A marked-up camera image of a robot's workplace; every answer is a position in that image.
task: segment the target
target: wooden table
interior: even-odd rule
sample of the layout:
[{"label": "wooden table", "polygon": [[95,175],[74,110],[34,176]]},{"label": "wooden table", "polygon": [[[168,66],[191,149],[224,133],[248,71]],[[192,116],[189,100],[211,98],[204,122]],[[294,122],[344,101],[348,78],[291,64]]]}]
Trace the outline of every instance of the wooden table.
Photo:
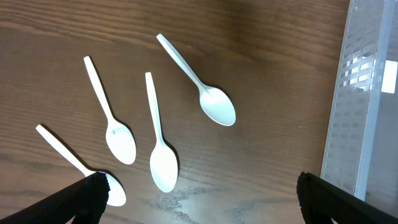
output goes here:
[{"label": "wooden table", "polygon": [[[303,223],[301,171],[320,173],[348,0],[0,0],[0,218],[83,175],[37,133],[44,123],[89,165],[123,183],[127,203],[102,223]],[[198,90],[155,36],[236,108],[232,127],[201,110]],[[88,79],[92,56],[137,159],[120,163]],[[155,145],[144,73],[164,136],[178,151],[175,189],[152,180]]]}]

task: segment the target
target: spoon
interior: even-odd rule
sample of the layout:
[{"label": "spoon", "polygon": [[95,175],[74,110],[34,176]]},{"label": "spoon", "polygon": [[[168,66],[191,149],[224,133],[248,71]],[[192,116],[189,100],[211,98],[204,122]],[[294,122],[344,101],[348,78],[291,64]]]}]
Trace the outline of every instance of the spoon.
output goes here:
[{"label": "spoon", "polygon": [[[61,154],[64,158],[67,159],[71,164],[73,164],[78,170],[80,170],[86,177],[94,174],[96,171],[93,171],[83,165],[70,151],[67,149],[54,135],[52,135],[47,129],[43,126],[38,125],[36,130],[43,136],[43,138]],[[116,180],[112,175],[101,172],[105,174],[110,191],[108,192],[109,198],[106,202],[111,206],[122,206],[126,203],[126,193],[121,185],[121,183]]]},{"label": "spoon", "polygon": [[184,58],[173,47],[173,45],[162,35],[156,36],[164,49],[174,59],[177,65],[191,78],[199,88],[200,106],[213,121],[224,126],[231,126],[236,121],[234,105],[228,96],[218,88],[205,85],[195,75]]},{"label": "spoon", "polygon": [[132,164],[136,160],[136,142],[130,130],[114,118],[90,56],[85,57],[85,64],[91,84],[108,119],[108,128],[105,134],[106,143],[108,143],[111,152],[120,162],[127,165]]},{"label": "spoon", "polygon": [[150,155],[150,172],[157,187],[166,193],[173,190],[178,176],[177,158],[171,148],[163,140],[160,124],[159,108],[155,92],[154,81],[150,72],[145,73],[150,113],[155,127],[156,145]]}]

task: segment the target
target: wood grain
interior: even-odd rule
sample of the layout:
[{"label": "wood grain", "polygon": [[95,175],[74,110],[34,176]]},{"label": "wood grain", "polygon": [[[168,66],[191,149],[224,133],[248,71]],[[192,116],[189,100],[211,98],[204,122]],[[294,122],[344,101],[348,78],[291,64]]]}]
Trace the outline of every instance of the wood grain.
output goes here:
[{"label": "wood grain", "polygon": [[[35,127],[46,124],[91,166],[112,171],[127,203],[102,223],[303,223],[301,171],[320,173],[348,0],[0,0],[0,218],[83,176]],[[222,87],[232,127],[201,110],[198,90],[155,36]],[[137,159],[112,155],[86,74],[92,56]],[[181,163],[175,189],[150,175],[151,71],[165,138]]]}]

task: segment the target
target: spoon bowl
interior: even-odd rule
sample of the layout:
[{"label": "spoon bowl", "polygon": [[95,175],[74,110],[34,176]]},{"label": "spoon bowl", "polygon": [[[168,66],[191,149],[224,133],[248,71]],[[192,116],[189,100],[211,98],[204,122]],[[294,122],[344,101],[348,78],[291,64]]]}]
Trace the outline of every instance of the spoon bowl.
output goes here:
[{"label": "spoon bowl", "polygon": [[[43,126],[38,125],[36,127],[37,132],[57,151],[61,154],[67,161],[72,163],[78,170],[80,170],[86,177],[91,174],[94,174],[96,171],[94,169],[90,169],[85,166],[80,160],[72,154],[72,152],[63,145],[53,134],[51,134],[47,129]],[[108,185],[110,191],[108,192],[108,201],[106,202],[111,206],[122,206],[126,203],[127,197],[126,193],[123,189],[121,183],[116,180],[111,174],[103,171],[99,171],[105,174],[106,179],[108,180]]]},{"label": "spoon bowl", "polygon": [[156,186],[163,192],[173,190],[178,176],[178,161],[173,150],[163,140],[155,85],[150,72],[145,74],[150,113],[154,122],[156,145],[150,155],[150,172]]},{"label": "spoon bowl", "polygon": [[174,59],[177,65],[188,75],[188,77],[196,84],[200,92],[200,105],[204,112],[213,121],[224,126],[231,126],[236,121],[234,106],[228,96],[212,86],[205,85],[188,63],[182,58],[173,45],[162,35],[156,36],[157,40],[162,44],[164,49]]},{"label": "spoon bowl", "polygon": [[234,105],[228,96],[217,88],[207,86],[200,92],[200,106],[216,123],[231,126],[236,121]]},{"label": "spoon bowl", "polygon": [[100,77],[95,70],[90,56],[84,58],[87,73],[93,85],[94,91],[98,97],[99,103],[108,119],[108,128],[106,129],[106,143],[112,154],[122,163],[130,165],[136,160],[136,142],[131,131],[122,123],[117,121],[112,114],[111,107],[105,96],[105,91],[101,84]]}]

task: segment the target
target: table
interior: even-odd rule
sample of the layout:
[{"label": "table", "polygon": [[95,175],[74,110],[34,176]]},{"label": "table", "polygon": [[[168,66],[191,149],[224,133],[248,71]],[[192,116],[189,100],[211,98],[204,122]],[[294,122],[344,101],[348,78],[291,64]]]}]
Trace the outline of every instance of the table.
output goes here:
[{"label": "table", "polygon": [[[90,166],[113,172],[127,203],[102,223],[303,223],[301,171],[319,175],[348,0],[0,0],[0,218],[83,175],[37,133],[43,123]],[[201,110],[196,86],[155,36],[174,44],[236,108],[232,127]],[[85,70],[92,56],[137,159],[117,161]],[[152,180],[145,86],[152,72],[175,189]]]}]

